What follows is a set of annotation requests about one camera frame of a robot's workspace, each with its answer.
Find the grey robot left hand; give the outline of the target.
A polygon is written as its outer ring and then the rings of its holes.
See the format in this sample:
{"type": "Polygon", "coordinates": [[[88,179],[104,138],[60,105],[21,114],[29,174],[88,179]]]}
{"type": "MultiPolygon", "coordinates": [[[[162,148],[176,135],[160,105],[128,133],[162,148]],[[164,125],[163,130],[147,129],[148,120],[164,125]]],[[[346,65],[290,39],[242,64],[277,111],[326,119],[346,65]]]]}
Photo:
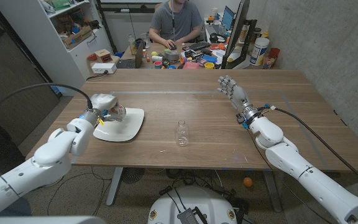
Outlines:
{"type": "Polygon", "coordinates": [[[91,98],[92,109],[85,109],[80,119],[85,119],[91,124],[98,121],[121,122],[126,117],[126,108],[119,104],[118,97],[110,94],[94,94],[91,98]]]}

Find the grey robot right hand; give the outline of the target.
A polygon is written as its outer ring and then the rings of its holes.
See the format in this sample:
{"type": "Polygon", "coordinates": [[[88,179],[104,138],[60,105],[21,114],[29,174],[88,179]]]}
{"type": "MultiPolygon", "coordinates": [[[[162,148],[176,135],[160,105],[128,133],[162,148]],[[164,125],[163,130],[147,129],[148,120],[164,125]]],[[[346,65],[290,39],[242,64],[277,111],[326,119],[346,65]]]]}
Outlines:
{"type": "Polygon", "coordinates": [[[239,112],[236,116],[237,122],[249,126],[256,119],[259,111],[253,106],[248,94],[229,75],[219,77],[218,83],[220,84],[218,91],[227,95],[233,107],[239,112]]]}

